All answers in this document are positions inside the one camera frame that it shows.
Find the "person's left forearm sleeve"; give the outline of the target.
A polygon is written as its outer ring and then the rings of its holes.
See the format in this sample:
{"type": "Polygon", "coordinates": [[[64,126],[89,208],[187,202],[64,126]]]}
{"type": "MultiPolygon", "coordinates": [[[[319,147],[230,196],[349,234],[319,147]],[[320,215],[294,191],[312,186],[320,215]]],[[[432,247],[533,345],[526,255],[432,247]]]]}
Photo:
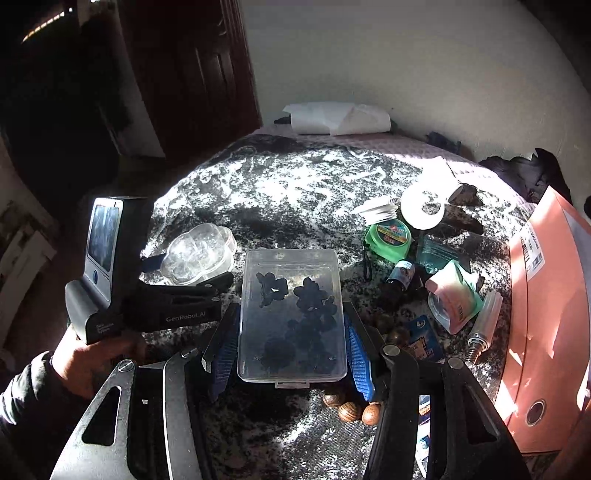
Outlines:
{"type": "Polygon", "coordinates": [[[1,477],[48,479],[89,401],[71,393],[36,356],[1,393],[1,477]]]}

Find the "person's left hand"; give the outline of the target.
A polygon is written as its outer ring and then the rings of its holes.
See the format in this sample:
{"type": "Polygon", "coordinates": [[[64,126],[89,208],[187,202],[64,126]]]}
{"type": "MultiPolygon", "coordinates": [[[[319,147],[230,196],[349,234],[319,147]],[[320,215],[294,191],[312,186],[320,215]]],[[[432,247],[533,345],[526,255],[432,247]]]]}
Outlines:
{"type": "Polygon", "coordinates": [[[86,345],[69,326],[51,356],[53,370],[72,394],[91,400],[119,357],[137,363],[145,359],[147,344],[136,332],[86,345]]]}

